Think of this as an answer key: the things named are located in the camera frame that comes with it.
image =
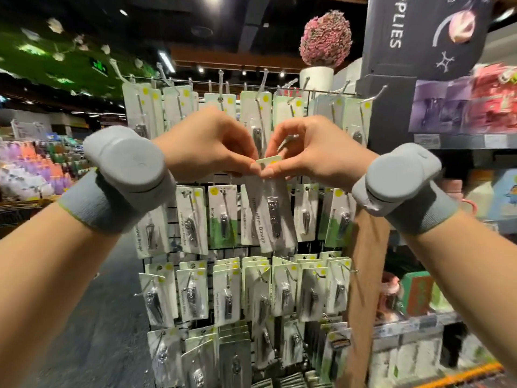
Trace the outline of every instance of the gray wristband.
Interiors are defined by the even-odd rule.
[[[75,219],[107,234],[131,229],[140,213],[96,169],[91,170],[57,201]]]
[[[435,228],[457,210],[457,203],[431,181],[385,217],[401,233],[417,235]]]

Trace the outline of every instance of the white icon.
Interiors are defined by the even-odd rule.
[[[443,51],[442,52],[442,61],[440,61],[439,63],[436,63],[436,67],[437,68],[443,67],[444,73],[449,72],[449,63],[453,62],[454,60],[455,60],[454,57],[447,57],[447,52]]]

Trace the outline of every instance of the floor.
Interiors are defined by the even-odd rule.
[[[134,243],[124,235],[23,388],[152,388]]]

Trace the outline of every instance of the fingernail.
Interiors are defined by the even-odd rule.
[[[253,162],[251,165],[250,165],[250,170],[252,173],[255,173],[255,174],[260,174],[260,165],[256,162]]]
[[[273,169],[267,168],[267,169],[262,170],[261,177],[270,178],[273,176],[273,174],[274,174]]]

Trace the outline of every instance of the green ceiling decoration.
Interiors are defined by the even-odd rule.
[[[109,55],[105,54],[101,50],[103,44],[96,44],[88,37],[84,43],[89,50],[79,50],[74,46],[74,38],[80,33],[68,33],[66,27],[61,34],[52,32],[46,22],[25,27],[40,35],[38,41],[31,41],[21,28],[0,22],[0,69],[25,77],[33,83],[117,99],[122,98],[122,82],[111,67],[110,58],[117,60],[123,75],[150,77],[154,73],[146,63],[142,69],[136,68],[135,55],[115,49]],[[62,61],[53,58],[57,52],[64,54]],[[92,67],[92,59],[106,65],[107,75]]]

